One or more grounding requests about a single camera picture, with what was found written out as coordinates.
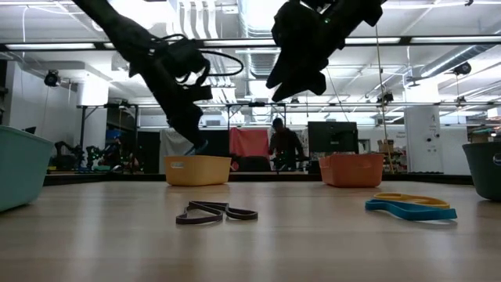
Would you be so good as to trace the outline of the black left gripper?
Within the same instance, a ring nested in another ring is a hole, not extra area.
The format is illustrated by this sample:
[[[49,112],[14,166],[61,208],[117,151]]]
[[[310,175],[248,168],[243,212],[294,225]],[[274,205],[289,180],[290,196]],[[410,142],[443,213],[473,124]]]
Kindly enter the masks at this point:
[[[144,81],[161,109],[169,114],[169,125],[194,146],[203,146],[199,130],[203,112],[195,102],[212,99],[211,86],[182,86],[172,78],[155,74],[145,74]]]

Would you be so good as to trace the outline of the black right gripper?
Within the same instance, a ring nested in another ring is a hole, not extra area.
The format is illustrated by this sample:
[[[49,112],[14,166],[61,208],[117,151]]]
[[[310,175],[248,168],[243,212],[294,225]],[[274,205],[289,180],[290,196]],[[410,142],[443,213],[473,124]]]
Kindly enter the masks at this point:
[[[344,0],[287,0],[274,16],[273,41],[279,57],[266,87],[275,91],[272,101],[279,102],[300,92],[317,96],[326,91],[322,70],[328,65],[324,39],[333,35],[330,28],[344,8]]]

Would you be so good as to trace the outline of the dark purple rubber band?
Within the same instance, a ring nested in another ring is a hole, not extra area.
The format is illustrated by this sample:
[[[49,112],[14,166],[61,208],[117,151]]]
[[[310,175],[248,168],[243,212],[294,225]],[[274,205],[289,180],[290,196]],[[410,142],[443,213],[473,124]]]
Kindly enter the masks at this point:
[[[201,210],[209,213],[208,216],[199,218],[190,218],[189,212],[192,210]],[[227,202],[210,202],[210,201],[190,201],[184,208],[181,215],[177,215],[175,221],[179,225],[199,225],[213,222],[220,222],[224,215],[230,219],[241,221],[251,221],[258,219],[258,213],[251,210],[231,208]]]

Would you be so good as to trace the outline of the wide blue rubber band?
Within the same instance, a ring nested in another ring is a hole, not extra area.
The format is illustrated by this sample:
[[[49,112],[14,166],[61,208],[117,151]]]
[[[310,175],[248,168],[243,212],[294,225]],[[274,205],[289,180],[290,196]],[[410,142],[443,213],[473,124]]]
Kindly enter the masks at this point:
[[[365,203],[368,211],[386,211],[408,221],[434,221],[457,219],[454,208],[434,208],[401,201],[372,199]]]

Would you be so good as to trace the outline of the yellow rubber band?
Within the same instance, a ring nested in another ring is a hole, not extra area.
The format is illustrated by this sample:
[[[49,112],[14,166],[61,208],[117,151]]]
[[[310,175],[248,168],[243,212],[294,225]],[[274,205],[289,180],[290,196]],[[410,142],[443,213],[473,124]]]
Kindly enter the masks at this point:
[[[446,201],[419,195],[411,195],[405,193],[377,193],[373,198],[385,201],[400,201],[412,204],[425,205],[432,208],[450,208],[450,204]]]

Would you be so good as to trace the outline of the grey hanging cloth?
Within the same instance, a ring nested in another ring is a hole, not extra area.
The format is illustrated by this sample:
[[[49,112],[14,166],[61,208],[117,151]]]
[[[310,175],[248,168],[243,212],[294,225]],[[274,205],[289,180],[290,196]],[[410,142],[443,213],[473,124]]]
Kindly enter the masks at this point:
[[[164,158],[167,156],[182,156],[189,152],[193,144],[172,128],[160,130],[160,160],[159,173],[165,174]]]

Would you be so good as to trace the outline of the yellow plastic basket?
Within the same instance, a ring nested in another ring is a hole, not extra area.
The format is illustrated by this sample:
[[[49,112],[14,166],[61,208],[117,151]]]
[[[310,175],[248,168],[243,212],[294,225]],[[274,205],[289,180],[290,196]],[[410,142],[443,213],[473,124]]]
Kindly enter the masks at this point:
[[[166,181],[171,186],[209,186],[229,180],[230,157],[206,155],[166,156]]]

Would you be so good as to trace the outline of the red hanging cloth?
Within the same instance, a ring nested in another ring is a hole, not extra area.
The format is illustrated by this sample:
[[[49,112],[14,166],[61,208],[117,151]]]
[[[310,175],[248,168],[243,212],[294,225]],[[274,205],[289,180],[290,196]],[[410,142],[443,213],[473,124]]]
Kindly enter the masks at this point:
[[[231,128],[229,152],[240,157],[269,157],[269,135],[265,129]]]

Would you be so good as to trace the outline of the person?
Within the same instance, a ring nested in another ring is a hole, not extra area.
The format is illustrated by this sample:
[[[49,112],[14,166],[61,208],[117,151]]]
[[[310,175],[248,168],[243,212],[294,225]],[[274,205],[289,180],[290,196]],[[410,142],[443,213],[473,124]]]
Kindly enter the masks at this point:
[[[277,117],[272,122],[274,133],[270,138],[269,155],[278,171],[296,171],[297,159],[304,159],[305,152],[297,134],[287,128]]]

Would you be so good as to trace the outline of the black monitor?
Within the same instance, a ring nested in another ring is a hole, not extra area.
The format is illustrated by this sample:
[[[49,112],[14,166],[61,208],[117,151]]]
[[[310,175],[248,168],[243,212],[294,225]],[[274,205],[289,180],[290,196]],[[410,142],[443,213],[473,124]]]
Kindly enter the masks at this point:
[[[310,153],[359,153],[356,122],[310,121],[308,123]]]

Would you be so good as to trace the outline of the plain white column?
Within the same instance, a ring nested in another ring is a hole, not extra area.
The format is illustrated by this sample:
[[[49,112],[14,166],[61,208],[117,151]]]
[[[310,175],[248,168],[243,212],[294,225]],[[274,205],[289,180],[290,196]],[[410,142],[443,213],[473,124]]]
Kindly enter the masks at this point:
[[[83,151],[87,146],[104,148],[108,95],[109,84],[101,78],[88,78],[78,86],[75,138]]]

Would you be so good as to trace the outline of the orange plastic basket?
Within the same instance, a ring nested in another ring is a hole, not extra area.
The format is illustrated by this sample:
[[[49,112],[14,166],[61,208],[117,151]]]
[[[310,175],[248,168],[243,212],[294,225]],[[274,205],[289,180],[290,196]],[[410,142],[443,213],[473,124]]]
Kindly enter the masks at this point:
[[[379,186],[383,164],[383,154],[332,154],[319,159],[322,181],[338,188]]]

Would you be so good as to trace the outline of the white column with controls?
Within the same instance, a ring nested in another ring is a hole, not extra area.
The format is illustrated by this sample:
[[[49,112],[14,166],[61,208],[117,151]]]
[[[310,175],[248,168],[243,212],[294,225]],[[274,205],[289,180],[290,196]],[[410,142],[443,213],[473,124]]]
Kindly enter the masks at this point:
[[[422,80],[405,89],[404,112],[408,172],[443,173],[440,139],[440,102],[438,83]]]

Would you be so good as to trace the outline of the light teal plastic basket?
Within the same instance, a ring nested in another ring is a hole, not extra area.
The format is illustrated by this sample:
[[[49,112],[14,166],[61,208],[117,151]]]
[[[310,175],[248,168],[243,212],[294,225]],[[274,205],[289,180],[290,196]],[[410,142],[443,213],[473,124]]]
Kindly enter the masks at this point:
[[[0,125],[0,212],[38,198],[52,147],[39,136]]]

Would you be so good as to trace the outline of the dark teal plastic basket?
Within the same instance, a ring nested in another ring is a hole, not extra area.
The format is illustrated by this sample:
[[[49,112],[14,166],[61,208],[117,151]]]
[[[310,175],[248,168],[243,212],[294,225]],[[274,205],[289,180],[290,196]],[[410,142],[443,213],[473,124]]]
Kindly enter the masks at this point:
[[[501,142],[463,145],[479,196],[501,202]]]

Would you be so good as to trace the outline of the silver round ventilation duct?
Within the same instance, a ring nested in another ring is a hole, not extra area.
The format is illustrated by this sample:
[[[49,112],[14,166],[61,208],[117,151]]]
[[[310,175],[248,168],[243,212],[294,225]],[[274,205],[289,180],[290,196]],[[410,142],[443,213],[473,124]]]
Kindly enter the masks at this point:
[[[237,0],[241,34],[245,38],[272,36],[273,17],[282,0]],[[250,73],[256,78],[268,76],[276,61],[276,54],[250,54],[247,56]]]
[[[487,52],[496,45],[470,45],[457,47],[420,69],[421,78],[432,78]]]

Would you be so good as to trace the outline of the black table frame rail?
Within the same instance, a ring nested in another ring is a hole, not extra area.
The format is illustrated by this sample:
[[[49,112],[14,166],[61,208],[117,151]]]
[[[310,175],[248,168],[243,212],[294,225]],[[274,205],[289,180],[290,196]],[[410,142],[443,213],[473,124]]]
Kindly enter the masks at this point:
[[[450,185],[472,186],[473,179],[469,175],[443,174],[383,174],[383,181],[441,183]],[[116,174],[116,173],[84,173],[84,174],[51,174],[46,175],[43,186],[60,186],[99,182],[165,182],[165,175],[160,174]],[[318,182],[320,174],[297,173],[230,173],[230,182]]]

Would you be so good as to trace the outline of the black workstation frame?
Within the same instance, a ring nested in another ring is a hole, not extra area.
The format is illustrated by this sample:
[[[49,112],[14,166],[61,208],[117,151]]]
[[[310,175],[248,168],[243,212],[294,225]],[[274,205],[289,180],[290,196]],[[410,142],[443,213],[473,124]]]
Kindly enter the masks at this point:
[[[146,174],[163,174],[164,157],[168,155],[183,155],[192,143],[180,136],[169,124],[159,106],[152,105],[110,105],[80,106],[81,126],[79,143],[88,147],[102,146],[106,139],[107,118],[95,119],[98,114],[108,115],[112,110],[118,110],[122,117],[115,125],[122,127],[124,133],[122,153],[137,152],[139,169]],[[240,158],[261,157],[269,159],[269,142],[271,129],[265,125],[232,125],[234,117],[241,117],[242,107],[236,105],[203,105],[197,125],[200,134],[208,141],[202,151],[203,155],[231,157],[235,169],[243,165]]]

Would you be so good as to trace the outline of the black frame beam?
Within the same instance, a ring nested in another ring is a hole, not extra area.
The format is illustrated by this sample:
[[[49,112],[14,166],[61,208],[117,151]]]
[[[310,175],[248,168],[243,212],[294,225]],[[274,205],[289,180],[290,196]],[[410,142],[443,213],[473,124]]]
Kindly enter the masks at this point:
[[[484,35],[458,35],[458,36],[484,36]],[[446,44],[437,44],[437,43],[432,43],[432,44],[416,44],[416,43],[411,43],[411,39],[414,37],[452,37],[452,36],[403,36],[403,37],[393,37],[393,38],[400,38],[400,42],[397,44],[381,44],[381,46],[411,46],[411,45],[501,45],[501,42],[496,42],[496,43],[479,43],[479,44],[467,44],[467,43],[459,43],[459,44],[452,44],[452,43],[446,43]],[[354,37],[354,38],[375,38],[375,37]],[[202,49],[215,49],[215,48],[206,48],[202,46],[202,41],[203,40],[208,40],[208,39],[196,39],[195,42],[198,47],[201,47]],[[88,50],[10,50],[5,47],[5,44],[30,44],[26,42],[22,43],[0,43],[0,52],[7,52],[7,51],[13,51],[13,52],[72,52],[72,51],[94,51],[94,50],[99,50],[99,51],[111,51],[114,49],[106,49],[104,47],[104,43],[106,42],[35,42],[35,43],[92,43],[96,48],[95,49],[88,49]],[[346,45],[346,47],[369,47],[369,46],[376,46],[376,45]]]

